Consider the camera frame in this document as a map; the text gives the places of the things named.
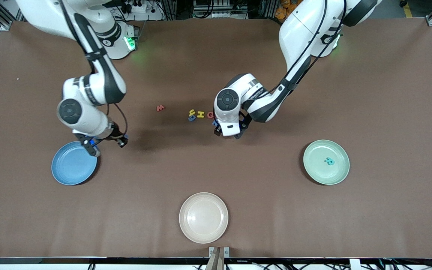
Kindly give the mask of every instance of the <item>plate rim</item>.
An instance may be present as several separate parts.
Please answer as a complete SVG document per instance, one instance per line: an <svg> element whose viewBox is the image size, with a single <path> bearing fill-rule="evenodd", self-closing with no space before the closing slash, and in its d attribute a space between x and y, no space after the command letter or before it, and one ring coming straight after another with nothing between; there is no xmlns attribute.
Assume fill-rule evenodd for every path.
<svg viewBox="0 0 432 270"><path fill-rule="evenodd" d="M182 215L184 214L184 213L183 213L183 209L184 209L184 207L187 205L187 203L188 203L191 199L193 199L193 198L196 197L196 196L201 196L201 195L209 195L209 196L211 196L211 197L214 197L217 201L221 202L221 204L222 204L222 206L223 206L223 208L222 208L222 209L223 209L223 214L225 214L226 217L228 217L228 218L226 218L226 222L224 222L224 229L222 230L221 234L218 235L216 238L214 238L214 239L211 240L211 241L195 241L192 237L190 237L189 235L187 235L186 232L185 232L185 230L183 229L182 221L184 222L185 219L182 217ZM180 208L180 214L179 214L178 219L179 219L179 223L180 223L180 229L181 229L181 231L183 232L183 234L185 235L185 237L186 237L187 239L189 239L190 241L192 241L192 242L194 242L194 243L197 243L197 244L209 244L209 243L212 243L212 242L218 240L219 238L221 238L221 236L223 236L223 234L226 232L226 229L228 228L228 224L229 224L229 222L230 222L230 213L229 213L229 211L228 211L228 207L226 206L226 204L224 203L224 201L223 201L223 200L222 200L218 195L216 195L216 194L214 194L214 193L211 193L211 192L198 192L198 193L195 193L195 194L189 196L189 197L188 197L188 198L183 202L183 204L181 205L181 208Z"/></svg>
<svg viewBox="0 0 432 270"><path fill-rule="evenodd" d="M58 183L60 183L60 184L62 184L62 185L65 185L65 186L75 186L75 185L81 184L81 183L83 183L84 181L88 180L88 179L91 177L91 175L94 173L94 171L96 170L96 167L98 166L98 158L97 158L97 157L94 157L94 158L96 158L96 162L94 163L93 172L92 172L89 176L87 176L83 181L81 181L81 182L79 182L79 183L73 183L73 184L70 184L70 183L62 183L62 182L61 182L61 181L56 177L56 174L57 174L57 173L55 173L55 171L54 171L54 164L55 164L55 160L56 160L56 157L57 157L58 153L59 153L62 149L64 149L65 147L68 147L68 146L71 145L71 144L78 144L78 145L75 145L74 147L70 147L68 150L70 150L70 149L76 149L76 148L80 148L80 147L84 149L84 147L81 145L81 143L80 143L79 141L69 142L69 143L63 145L61 148L59 148L58 151L56 151L56 153L55 153L54 156L53 156L53 160L51 161L51 174L53 175L53 178L54 178Z"/></svg>
<svg viewBox="0 0 432 270"><path fill-rule="evenodd" d="M341 178L341 180L339 180L339 181L336 182L336 183L322 183L321 181L315 179L314 176L311 175L311 173L308 171L308 168L307 168L307 160L306 160L306 159L307 159L307 156L309 155L309 154L308 154L308 149L310 149L310 147L311 147L312 145L317 144L317 143L320 143L320 142L330 142L330 143L335 144L337 147L339 147L339 148L341 148L341 149L343 150L344 156L345 156L346 158L348 158L348 170L346 171L346 174L344 175L344 177ZM316 141L310 143L310 144L306 147L306 149L304 150L304 154L303 154L303 166L304 166L304 170L307 172L307 174L308 174L308 175L309 175L309 176L310 176L314 181L316 181L316 182L318 182L318 183L320 183L320 184L326 185L326 186L333 186L333 185L337 185L337 184L341 183L343 180L346 179L346 177L348 176L348 174L350 174L351 162L350 162L350 156L348 155L348 153L346 152L346 150L345 150L341 145L339 145L338 143L336 143L336 142L334 142L334 141L331 141L331 140L321 139L321 140L316 140Z"/></svg>

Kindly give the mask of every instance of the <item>brown table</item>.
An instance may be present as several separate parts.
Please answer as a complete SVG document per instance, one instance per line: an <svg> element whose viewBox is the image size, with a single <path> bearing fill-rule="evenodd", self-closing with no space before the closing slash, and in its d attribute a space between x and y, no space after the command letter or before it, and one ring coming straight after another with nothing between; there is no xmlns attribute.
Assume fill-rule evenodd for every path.
<svg viewBox="0 0 432 270"><path fill-rule="evenodd" d="M114 61L130 143L101 144L81 186L51 175L74 141L56 118L62 82L89 67L74 41L15 22L0 34L0 257L432 257L432 27L367 20L344 29L269 123L241 140L213 135L209 111L234 75L272 88L285 73L270 20L148 22L139 50ZM156 112L156 106L166 109ZM117 110L110 115L123 123ZM343 146L351 171L336 186L305 175L310 142ZM180 230L187 197L228 206L226 233L196 244Z"/></svg>

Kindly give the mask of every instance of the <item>green plate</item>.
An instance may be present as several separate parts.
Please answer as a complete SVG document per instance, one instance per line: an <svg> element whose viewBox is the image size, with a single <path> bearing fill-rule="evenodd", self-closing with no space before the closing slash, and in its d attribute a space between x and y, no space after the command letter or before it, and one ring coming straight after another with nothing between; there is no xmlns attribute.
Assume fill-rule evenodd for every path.
<svg viewBox="0 0 432 270"><path fill-rule="evenodd" d="M304 168L315 181L324 185L341 183L350 172L350 158L335 142L319 140L307 146L303 156Z"/></svg>

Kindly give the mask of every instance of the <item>green light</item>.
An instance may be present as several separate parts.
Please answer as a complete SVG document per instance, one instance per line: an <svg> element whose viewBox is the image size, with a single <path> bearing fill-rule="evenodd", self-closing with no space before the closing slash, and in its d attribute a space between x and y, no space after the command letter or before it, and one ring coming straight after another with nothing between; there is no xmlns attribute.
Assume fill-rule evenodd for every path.
<svg viewBox="0 0 432 270"><path fill-rule="evenodd" d="M124 40L126 42L127 48L129 50L134 50L134 48L136 47L134 44L134 38L133 37L125 37Z"/></svg>
<svg viewBox="0 0 432 270"><path fill-rule="evenodd" d="M336 37L336 40L334 41L333 49L336 48L336 46L338 45L338 40L339 40L340 37L341 37L341 35L338 34L338 36Z"/></svg>

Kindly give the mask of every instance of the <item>plate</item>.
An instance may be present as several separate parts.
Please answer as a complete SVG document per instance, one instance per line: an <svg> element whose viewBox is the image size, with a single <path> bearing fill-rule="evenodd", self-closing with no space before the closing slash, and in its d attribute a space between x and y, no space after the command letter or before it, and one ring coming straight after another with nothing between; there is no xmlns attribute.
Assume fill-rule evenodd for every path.
<svg viewBox="0 0 432 270"><path fill-rule="evenodd" d="M304 168L315 181L324 185L341 183L350 172L350 158L335 142L319 140L307 146L303 156Z"/></svg>
<svg viewBox="0 0 432 270"><path fill-rule="evenodd" d="M208 244L220 238L228 227L229 219L223 200L208 192L190 196L180 210L181 230L189 240L199 244Z"/></svg>
<svg viewBox="0 0 432 270"><path fill-rule="evenodd" d="M51 172L56 181L73 186L86 181L97 164L98 158L89 155L80 142L70 142L54 155Z"/></svg>

